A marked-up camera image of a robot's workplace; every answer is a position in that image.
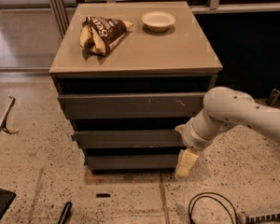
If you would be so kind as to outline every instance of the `small dish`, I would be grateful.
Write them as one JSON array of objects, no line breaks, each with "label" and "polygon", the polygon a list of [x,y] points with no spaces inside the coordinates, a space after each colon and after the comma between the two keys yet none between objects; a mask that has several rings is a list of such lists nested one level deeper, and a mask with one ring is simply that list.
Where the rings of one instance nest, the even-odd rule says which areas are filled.
[{"label": "small dish", "polygon": [[169,26],[175,24],[175,16],[163,11],[148,12],[141,20],[150,31],[155,33],[165,32]]}]

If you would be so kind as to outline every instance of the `cabinet top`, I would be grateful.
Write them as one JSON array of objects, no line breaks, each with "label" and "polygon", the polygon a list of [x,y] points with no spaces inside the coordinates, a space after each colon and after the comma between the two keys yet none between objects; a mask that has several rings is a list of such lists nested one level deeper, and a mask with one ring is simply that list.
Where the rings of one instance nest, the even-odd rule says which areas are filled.
[{"label": "cabinet top", "polygon": [[[153,33],[141,18],[150,11],[175,16],[175,24]],[[87,16],[126,20],[128,32],[106,56],[85,54],[79,45]],[[186,2],[80,4],[50,68],[52,75],[74,74],[200,74],[222,69]]]}]

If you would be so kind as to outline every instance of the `power cord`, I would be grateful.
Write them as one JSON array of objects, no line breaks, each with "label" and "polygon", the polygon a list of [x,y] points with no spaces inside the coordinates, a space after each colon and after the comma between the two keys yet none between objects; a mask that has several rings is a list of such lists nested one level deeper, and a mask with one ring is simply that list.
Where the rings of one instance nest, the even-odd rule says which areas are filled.
[{"label": "power cord", "polygon": [[[232,217],[232,214],[231,212],[227,209],[227,207],[220,201],[218,200],[217,198],[215,198],[214,196],[217,196],[217,197],[220,197],[222,199],[224,199],[226,202],[228,202],[230,204],[230,206],[232,207],[232,210],[233,210],[233,214],[234,216]],[[225,198],[224,196],[218,194],[218,193],[215,193],[215,192],[203,192],[203,193],[200,193],[198,195],[196,195],[195,197],[193,197],[190,201],[189,201],[189,206],[188,206],[188,214],[189,214],[189,224],[195,224],[194,220],[192,219],[192,216],[193,216],[193,210],[194,210],[194,206],[196,204],[196,202],[198,202],[200,199],[202,198],[209,198],[209,199],[212,199],[212,200],[215,200],[217,203],[219,203],[225,210],[226,212],[228,213],[228,215],[230,216],[231,218],[231,223],[234,224],[234,221],[233,219],[235,220],[235,224],[238,224],[238,218],[236,216],[236,211],[235,211],[235,208],[234,206],[232,205],[231,201],[229,201],[227,198]]]}]

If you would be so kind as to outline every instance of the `snack bag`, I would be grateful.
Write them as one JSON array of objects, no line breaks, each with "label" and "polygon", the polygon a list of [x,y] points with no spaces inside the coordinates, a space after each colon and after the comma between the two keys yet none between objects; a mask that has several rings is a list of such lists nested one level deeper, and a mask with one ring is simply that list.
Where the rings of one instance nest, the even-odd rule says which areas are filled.
[{"label": "snack bag", "polygon": [[102,56],[106,56],[133,26],[129,21],[101,17],[87,17],[82,25],[80,46]]}]

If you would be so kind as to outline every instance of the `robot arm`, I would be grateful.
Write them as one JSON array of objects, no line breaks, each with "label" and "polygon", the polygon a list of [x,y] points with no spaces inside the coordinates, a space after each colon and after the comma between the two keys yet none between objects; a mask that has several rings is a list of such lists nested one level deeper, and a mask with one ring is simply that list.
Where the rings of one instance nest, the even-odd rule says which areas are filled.
[{"label": "robot arm", "polygon": [[176,176],[188,176],[198,158],[196,151],[204,150],[218,134],[237,124],[280,143],[280,109],[259,105],[250,95],[240,91],[213,88],[203,98],[203,110],[175,128],[187,147],[179,155]]}]

